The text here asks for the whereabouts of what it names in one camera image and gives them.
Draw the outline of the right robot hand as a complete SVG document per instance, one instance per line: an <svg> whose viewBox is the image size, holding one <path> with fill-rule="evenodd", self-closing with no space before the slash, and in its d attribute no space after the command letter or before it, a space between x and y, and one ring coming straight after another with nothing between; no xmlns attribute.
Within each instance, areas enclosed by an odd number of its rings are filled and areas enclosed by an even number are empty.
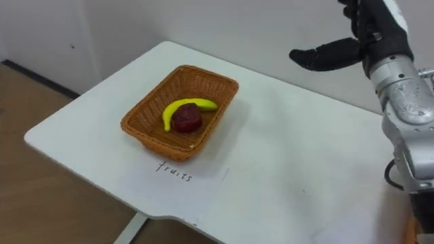
<svg viewBox="0 0 434 244"><path fill-rule="evenodd" d="M353 36L313 49L293 49L289 58L304 69L325 72L363 63L365 74L389 56L414 54L408 41L408 25L395 0L338 0L351 21Z"/></svg>

